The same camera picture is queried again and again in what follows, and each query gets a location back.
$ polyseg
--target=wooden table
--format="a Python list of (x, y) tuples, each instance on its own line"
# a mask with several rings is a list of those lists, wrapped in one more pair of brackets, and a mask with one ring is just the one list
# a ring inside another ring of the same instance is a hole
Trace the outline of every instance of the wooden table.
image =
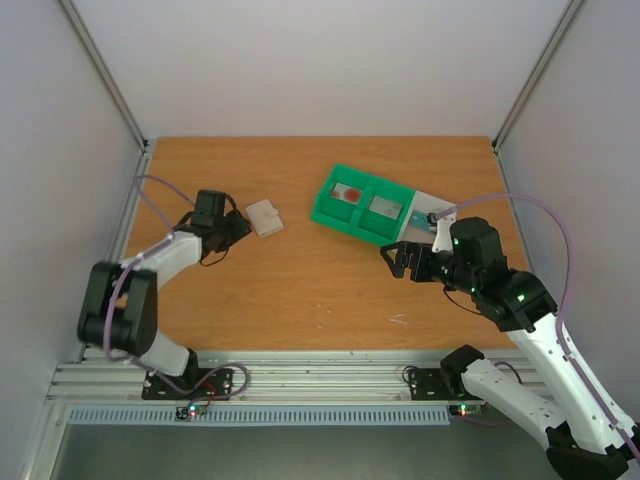
[[(164, 138), (150, 173), (195, 198), (229, 193), (241, 209), (268, 198), (284, 230), (255, 233), (210, 268), (191, 267), (163, 287), (160, 328), (194, 349), (318, 350), (511, 346), (482, 317), (467, 313), (435, 284), (391, 276), (378, 248), (310, 220), (317, 192), (336, 163), (457, 203), (503, 191), (484, 137)], [(189, 205), (161, 185), (145, 191), (175, 222)], [(526, 268), (506, 200), (464, 210), (500, 232), (510, 264)], [(165, 235), (141, 204), (129, 241), (134, 254)], [(452, 293), (470, 306), (461, 293)]]

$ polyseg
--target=green tray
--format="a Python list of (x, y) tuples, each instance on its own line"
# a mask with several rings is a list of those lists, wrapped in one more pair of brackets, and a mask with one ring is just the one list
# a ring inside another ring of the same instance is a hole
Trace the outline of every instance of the green tray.
[(389, 245), (400, 235), (415, 193), (411, 188), (338, 164), (316, 197), (311, 220), (380, 247)]

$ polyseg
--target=gray floor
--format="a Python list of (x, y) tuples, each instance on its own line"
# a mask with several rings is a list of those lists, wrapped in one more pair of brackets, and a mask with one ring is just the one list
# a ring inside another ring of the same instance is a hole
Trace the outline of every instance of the gray floor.
[(557, 479), (517, 427), (67, 429), (56, 480)]

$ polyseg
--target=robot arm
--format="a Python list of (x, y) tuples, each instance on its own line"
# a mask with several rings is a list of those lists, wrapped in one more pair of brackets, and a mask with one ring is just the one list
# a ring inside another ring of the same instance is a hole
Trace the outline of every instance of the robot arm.
[[(546, 450), (562, 478), (619, 478), (632, 458), (623, 435), (638, 445), (640, 431), (573, 343), (571, 359), (565, 357), (556, 334), (557, 305), (542, 282), (531, 273), (507, 267), (498, 233), (485, 220), (459, 220), (450, 232), (452, 251), (400, 242), (383, 247), (381, 254), (396, 278), (410, 268), (413, 281), (439, 282), (469, 294), (479, 312), (525, 353), (557, 404), (530, 393), (468, 345), (441, 362), (442, 379), (450, 392), (466, 391), (501, 410)], [(564, 326), (562, 334), (571, 342)], [(610, 425), (574, 362), (614, 412), (617, 425)]]
[[(227, 201), (232, 209), (225, 214)], [(103, 261), (93, 267), (78, 322), (78, 337), (103, 346), (114, 286), (123, 271), (130, 269), (113, 311), (108, 337), (111, 346), (171, 377), (178, 380), (183, 377), (183, 385), (190, 387), (192, 376), (185, 375), (185, 370), (188, 365), (197, 369), (197, 357), (158, 329), (158, 290), (210, 252), (226, 252), (251, 228), (229, 195), (201, 190), (194, 210), (174, 230), (167, 239), (151, 247), (147, 252), (153, 253), (148, 256), (138, 255), (119, 263)]]

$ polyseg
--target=red object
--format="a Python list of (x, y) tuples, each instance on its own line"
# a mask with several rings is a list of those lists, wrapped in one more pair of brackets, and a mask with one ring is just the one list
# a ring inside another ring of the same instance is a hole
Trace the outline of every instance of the red object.
[(360, 197), (362, 197), (362, 191), (357, 188), (349, 188), (344, 191), (344, 198), (348, 202), (358, 203), (360, 201)]
[(216, 388), (213, 385), (211, 385), (209, 382), (204, 382), (203, 385), (205, 387), (209, 387), (209, 400), (207, 401), (207, 404), (204, 407), (206, 410), (209, 407), (209, 405), (211, 405), (211, 402), (215, 398)]

